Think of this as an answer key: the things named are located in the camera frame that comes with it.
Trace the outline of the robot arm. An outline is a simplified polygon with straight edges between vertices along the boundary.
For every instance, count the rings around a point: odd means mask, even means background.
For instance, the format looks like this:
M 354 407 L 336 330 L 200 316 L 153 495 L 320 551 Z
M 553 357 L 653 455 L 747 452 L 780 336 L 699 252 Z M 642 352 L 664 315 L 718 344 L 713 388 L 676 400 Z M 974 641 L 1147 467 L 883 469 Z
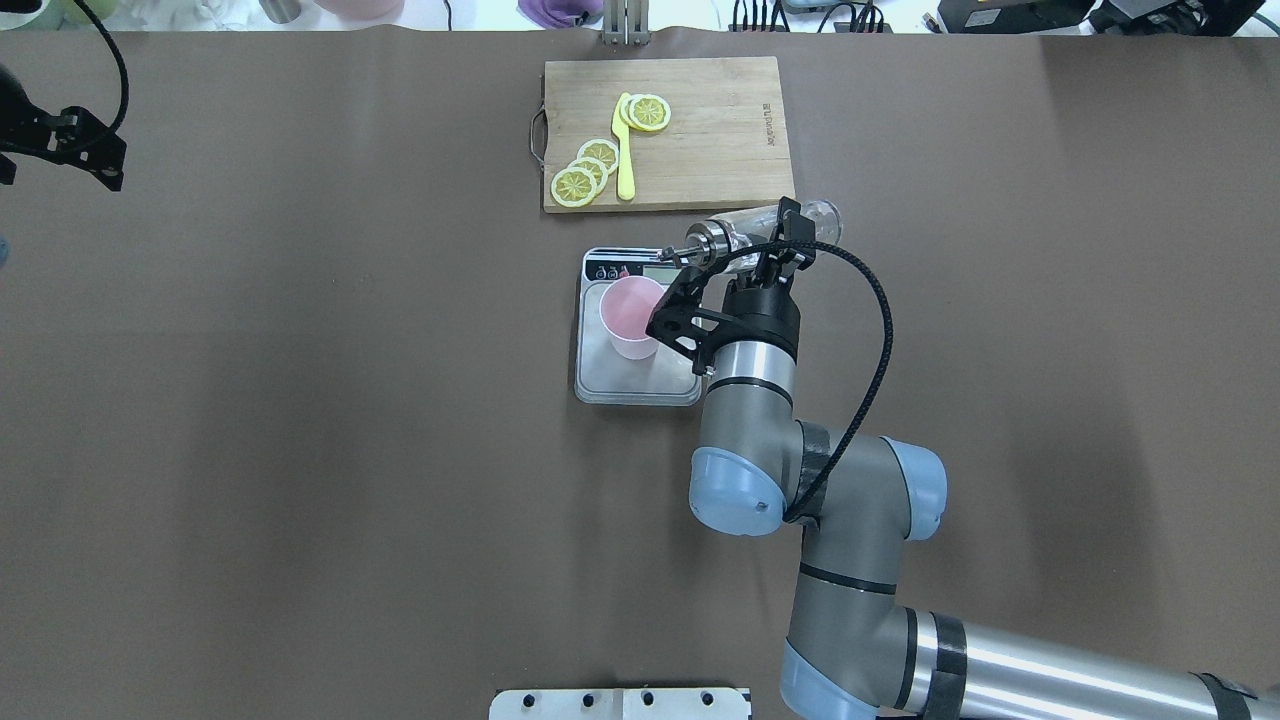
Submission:
M 928 448 L 861 424 L 888 369 L 893 320 L 874 272 L 820 236 L 799 202 L 696 223 L 678 288 L 694 307 L 731 274 L 721 310 L 692 348 L 710 377 L 689 503 L 705 527 L 768 536 L 801 527 L 797 584 L 780 691 L 805 719 L 1275 719 L 1277 692 L 1213 673 L 1175 673 L 942 612 L 902 606 L 902 553 L 945 514 L 948 482 Z M 818 254 L 869 284 L 882 323 L 874 374 L 844 433 L 796 419 L 800 318 L 791 288 Z

